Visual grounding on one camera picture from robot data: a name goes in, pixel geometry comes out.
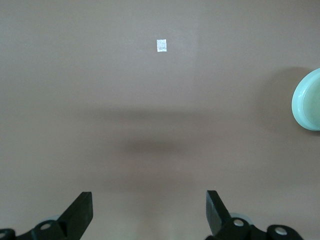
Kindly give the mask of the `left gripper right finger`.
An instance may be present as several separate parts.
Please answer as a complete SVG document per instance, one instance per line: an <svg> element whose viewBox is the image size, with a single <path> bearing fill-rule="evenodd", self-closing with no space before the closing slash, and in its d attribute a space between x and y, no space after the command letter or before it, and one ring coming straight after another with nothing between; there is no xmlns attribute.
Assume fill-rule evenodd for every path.
<svg viewBox="0 0 320 240"><path fill-rule="evenodd" d="M241 216L232 216L215 190L206 192L208 240L300 240L301 235L286 225L273 224L266 231Z"/></svg>

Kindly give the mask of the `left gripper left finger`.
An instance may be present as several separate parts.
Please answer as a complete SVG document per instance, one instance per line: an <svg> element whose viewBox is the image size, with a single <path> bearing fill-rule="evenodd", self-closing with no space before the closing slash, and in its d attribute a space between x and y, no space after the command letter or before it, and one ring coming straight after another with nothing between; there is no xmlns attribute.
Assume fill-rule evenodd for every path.
<svg viewBox="0 0 320 240"><path fill-rule="evenodd" d="M91 192L82 192L56 220L46 220L30 231L16 235L11 228L2 228L2 240L79 240L93 219Z"/></svg>

